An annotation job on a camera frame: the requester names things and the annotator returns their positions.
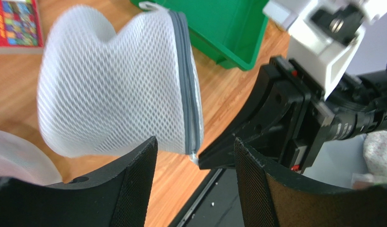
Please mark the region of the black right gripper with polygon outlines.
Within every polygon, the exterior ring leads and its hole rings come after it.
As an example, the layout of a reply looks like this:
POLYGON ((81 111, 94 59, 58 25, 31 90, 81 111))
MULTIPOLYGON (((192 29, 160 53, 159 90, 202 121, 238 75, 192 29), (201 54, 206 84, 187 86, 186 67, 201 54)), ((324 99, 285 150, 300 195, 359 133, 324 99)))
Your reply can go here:
POLYGON ((253 90, 226 130, 199 155, 199 168, 234 168, 236 138, 278 164, 299 172, 306 145, 305 126, 311 101, 321 94, 294 60, 273 56, 261 66, 253 90))

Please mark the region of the white mesh laundry bag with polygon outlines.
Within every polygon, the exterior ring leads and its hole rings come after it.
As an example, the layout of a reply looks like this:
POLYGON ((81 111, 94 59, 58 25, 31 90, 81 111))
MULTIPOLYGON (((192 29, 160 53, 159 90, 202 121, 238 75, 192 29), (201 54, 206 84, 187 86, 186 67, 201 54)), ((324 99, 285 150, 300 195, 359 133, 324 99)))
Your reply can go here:
POLYGON ((139 6, 118 32, 87 5, 53 23, 37 109, 57 154, 123 156, 154 136, 160 150, 198 163, 204 123, 187 18, 149 1, 139 6))

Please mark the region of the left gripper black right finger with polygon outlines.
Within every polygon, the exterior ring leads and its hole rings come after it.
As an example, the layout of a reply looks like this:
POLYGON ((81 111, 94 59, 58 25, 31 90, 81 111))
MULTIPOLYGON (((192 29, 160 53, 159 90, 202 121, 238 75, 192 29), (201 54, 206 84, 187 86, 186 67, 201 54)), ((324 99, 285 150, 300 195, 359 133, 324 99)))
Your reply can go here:
POLYGON ((387 227, 387 184, 351 190, 289 170, 240 138, 234 143, 247 227, 387 227))

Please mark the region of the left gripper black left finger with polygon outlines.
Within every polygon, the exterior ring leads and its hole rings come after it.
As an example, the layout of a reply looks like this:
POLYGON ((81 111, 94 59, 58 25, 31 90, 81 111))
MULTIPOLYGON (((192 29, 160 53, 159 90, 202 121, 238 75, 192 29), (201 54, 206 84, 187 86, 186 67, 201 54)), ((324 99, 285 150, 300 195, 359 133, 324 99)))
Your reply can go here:
POLYGON ((150 137, 132 152, 69 183, 0 177, 0 227, 142 227, 158 154, 150 137))

